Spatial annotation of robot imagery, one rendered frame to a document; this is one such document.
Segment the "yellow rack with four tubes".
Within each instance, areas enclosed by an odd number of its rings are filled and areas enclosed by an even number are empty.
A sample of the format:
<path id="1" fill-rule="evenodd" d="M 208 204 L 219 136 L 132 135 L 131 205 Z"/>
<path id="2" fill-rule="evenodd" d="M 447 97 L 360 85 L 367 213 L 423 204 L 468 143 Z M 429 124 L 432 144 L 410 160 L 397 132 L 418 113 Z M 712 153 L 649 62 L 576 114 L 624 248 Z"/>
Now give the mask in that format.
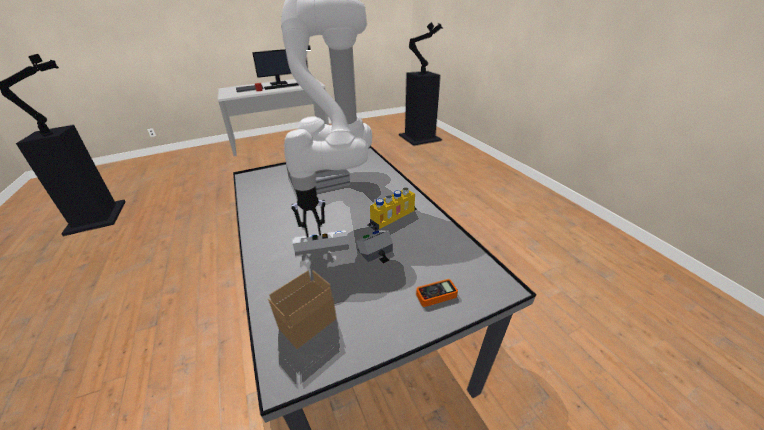
<path id="1" fill-rule="evenodd" d="M 394 194 L 392 194 L 392 201 L 389 203 L 386 203 L 386 198 L 383 199 L 384 204 L 380 206 L 380 208 L 377 207 L 376 202 L 372 205 L 370 205 L 370 219 L 379 224 L 379 229 L 387 226 L 388 224 L 404 217 L 405 215 L 411 213 L 414 211 L 415 207 L 415 193 L 409 191 L 406 195 L 403 195 L 403 190 L 401 190 L 401 197 L 398 199 L 394 198 Z M 404 210 L 404 203 L 409 201 L 408 209 Z M 400 207 L 400 213 L 396 214 L 396 207 L 401 205 Z M 388 219 L 388 211 L 392 209 L 392 217 Z M 380 214 L 383 214 L 384 220 L 382 223 L 380 223 Z"/>

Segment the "brown cardboard box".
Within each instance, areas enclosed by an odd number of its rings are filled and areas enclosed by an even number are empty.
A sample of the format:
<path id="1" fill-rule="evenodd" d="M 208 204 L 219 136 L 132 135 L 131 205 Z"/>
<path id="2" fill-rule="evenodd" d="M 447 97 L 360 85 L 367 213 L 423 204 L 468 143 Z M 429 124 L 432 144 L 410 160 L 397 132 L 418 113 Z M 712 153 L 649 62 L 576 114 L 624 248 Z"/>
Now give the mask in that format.
<path id="1" fill-rule="evenodd" d="M 312 272 L 315 282 L 308 270 L 268 298 L 278 329 L 296 349 L 337 319 L 330 284 Z"/>

